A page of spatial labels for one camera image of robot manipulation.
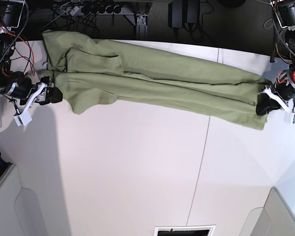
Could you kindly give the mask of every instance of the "electronic equipment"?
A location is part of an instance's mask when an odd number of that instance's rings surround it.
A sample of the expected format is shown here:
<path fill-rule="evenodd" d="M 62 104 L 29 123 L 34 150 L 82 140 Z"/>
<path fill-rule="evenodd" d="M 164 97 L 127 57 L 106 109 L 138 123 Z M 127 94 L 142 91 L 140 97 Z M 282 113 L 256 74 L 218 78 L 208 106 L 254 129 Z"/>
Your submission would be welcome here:
<path fill-rule="evenodd" d="M 283 108 L 291 114 L 290 122 L 295 124 L 295 0 L 275 0 L 273 8 L 274 47 L 277 55 L 289 69 L 281 71 L 272 85 L 261 91 L 257 104 L 257 115 L 265 115 L 272 110 Z M 293 100 L 293 108 L 288 101 Z"/>
<path fill-rule="evenodd" d="M 49 77 L 42 78 L 37 84 L 32 84 L 30 76 L 35 73 L 33 62 L 30 61 L 32 49 L 21 36 L 28 20 L 29 7 L 26 0 L 0 0 L 0 94 L 13 102 L 16 111 L 14 119 L 18 126 L 31 122 L 28 110 L 34 102 L 46 105 L 62 101 L 61 91 L 52 86 Z M 10 71 L 10 58 L 14 54 L 15 42 L 18 38 L 26 43 L 31 51 L 28 58 L 21 56 L 27 58 L 28 64 L 31 65 L 28 73 Z"/>

